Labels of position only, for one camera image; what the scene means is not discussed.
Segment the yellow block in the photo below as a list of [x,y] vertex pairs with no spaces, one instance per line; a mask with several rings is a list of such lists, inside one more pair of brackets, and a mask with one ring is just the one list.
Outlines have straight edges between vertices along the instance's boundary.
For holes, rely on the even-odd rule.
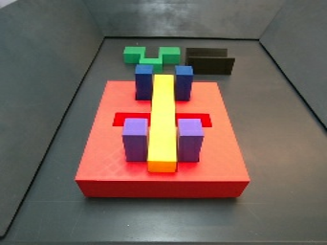
[[148,171],[175,172],[176,163],[173,75],[155,75],[148,141]]

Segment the red surface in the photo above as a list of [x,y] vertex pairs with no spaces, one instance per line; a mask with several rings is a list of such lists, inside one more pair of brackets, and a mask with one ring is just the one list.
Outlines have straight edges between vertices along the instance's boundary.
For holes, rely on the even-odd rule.
[[[147,119],[148,126],[151,125],[151,113],[116,112],[112,126],[124,126],[124,122],[127,118]],[[200,119],[203,127],[212,126],[209,114],[205,114],[205,113],[176,113],[176,125],[177,125],[179,119]]]
[[133,100],[133,82],[111,81],[104,89],[84,149],[76,183],[89,197],[237,197],[249,176],[216,83],[193,82],[191,101],[176,102],[176,113],[209,114],[197,163],[179,163],[175,173],[149,173],[147,163],[125,161],[123,127],[116,112],[149,113],[151,101]]

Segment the blue block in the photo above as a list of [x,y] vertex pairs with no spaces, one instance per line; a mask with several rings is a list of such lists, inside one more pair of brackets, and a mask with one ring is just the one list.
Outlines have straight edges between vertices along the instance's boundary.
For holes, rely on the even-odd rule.
[[153,91],[153,65],[136,65],[135,67],[135,99],[151,100]]
[[197,162],[203,142],[203,129],[200,119],[179,120],[177,135],[177,161]]
[[192,66],[176,65],[175,100],[188,101],[191,98],[193,68]]
[[125,119],[123,142],[128,162],[147,162],[148,153],[148,120]]

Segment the gray floor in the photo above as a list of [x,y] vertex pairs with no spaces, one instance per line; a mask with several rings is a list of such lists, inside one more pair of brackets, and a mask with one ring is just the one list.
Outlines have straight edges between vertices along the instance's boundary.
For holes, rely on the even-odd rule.
[[[237,199],[87,199],[75,184],[104,84],[133,79],[129,45],[227,48],[216,80],[252,182]],[[324,241],[327,137],[256,41],[108,39],[3,242]]]

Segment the gray wall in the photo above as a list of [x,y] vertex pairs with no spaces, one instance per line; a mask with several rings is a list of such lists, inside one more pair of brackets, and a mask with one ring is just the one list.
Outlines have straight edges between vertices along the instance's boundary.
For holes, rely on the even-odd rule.
[[260,42],[327,126],[327,1],[288,0]]
[[12,4],[16,0],[0,0],[0,9]]
[[0,34],[1,236],[104,37],[80,0],[13,2]]
[[259,39],[283,0],[84,0],[105,36]]

